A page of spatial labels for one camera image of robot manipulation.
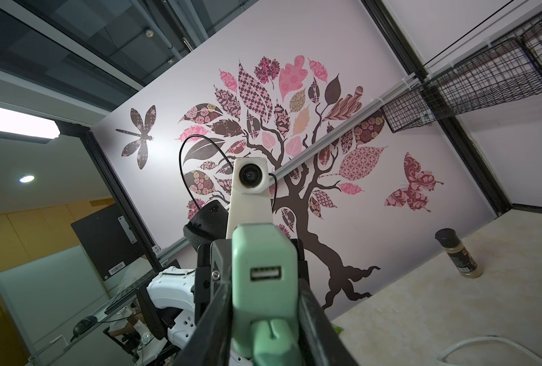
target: usb port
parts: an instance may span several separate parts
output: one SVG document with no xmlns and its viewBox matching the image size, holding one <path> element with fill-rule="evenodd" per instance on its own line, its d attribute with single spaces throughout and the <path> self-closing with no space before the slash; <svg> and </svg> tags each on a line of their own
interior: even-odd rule
<svg viewBox="0 0 542 366">
<path fill-rule="evenodd" d="M 280 279 L 281 267 L 260 267 L 251 268 L 251 281 L 261 281 L 264 279 Z"/>
</svg>

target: black wire shelf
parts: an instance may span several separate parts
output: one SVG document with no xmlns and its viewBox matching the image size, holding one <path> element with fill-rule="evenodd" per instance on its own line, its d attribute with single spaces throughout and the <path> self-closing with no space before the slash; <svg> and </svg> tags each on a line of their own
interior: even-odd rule
<svg viewBox="0 0 542 366">
<path fill-rule="evenodd" d="M 542 12 L 382 107 L 393 132 L 542 93 Z"/>
</svg>

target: sticker label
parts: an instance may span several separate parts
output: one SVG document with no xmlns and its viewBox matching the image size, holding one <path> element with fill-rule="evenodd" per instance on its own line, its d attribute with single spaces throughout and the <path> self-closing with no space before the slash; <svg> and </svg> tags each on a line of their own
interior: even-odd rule
<svg viewBox="0 0 542 366">
<path fill-rule="evenodd" d="M 117 273 L 118 271 L 120 271 L 121 269 L 123 269 L 125 267 L 125 263 L 124 262 L 121 262 L 119 263 L 118 265 L 112 267 L 111 269 L 108 270 L 108 273 L 112 275 L 114 275 L 115 273 Z"/>
<path fill-rule="evenodd" d="M 460 272 L 472 272 L 477 267 L 476 262 L 472 259 L 466 248 L 458 253 L 448 253 L 448 256 L 452 258 L 452 261 Z"/>
</svg>

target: ceiling light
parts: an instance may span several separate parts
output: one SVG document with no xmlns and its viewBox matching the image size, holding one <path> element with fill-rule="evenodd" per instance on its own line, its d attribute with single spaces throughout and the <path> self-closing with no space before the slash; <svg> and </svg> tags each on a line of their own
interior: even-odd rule
<svg viewBox="0 0 542 366">
<path fill-rule="evenodd" d="M 26 176 L 22 176 L 19 181 L 21 183 L 28 183 L 30 181 L 32 181 L 33 179 L 35 179 L 35 177 L 33 175 L 26 175 Z"/>
<path fill-rule="evenodd" d="M 45 143 L 59 135 L 55 121 L 0 108 L 0 138 Z"/>
</svg>

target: camera lens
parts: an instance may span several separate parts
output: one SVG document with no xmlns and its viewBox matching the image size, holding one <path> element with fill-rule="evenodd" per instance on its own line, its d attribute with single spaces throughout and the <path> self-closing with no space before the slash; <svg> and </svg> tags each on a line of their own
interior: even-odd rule
<svg viewBox="0 0 542 366">
<path fill-rule="evenodd" d="M 256 187 L 263 179 L 263 172 L 257 165 L 247 164 L 241 168 L 239 178 L 244 186 Z"/>
</svg>

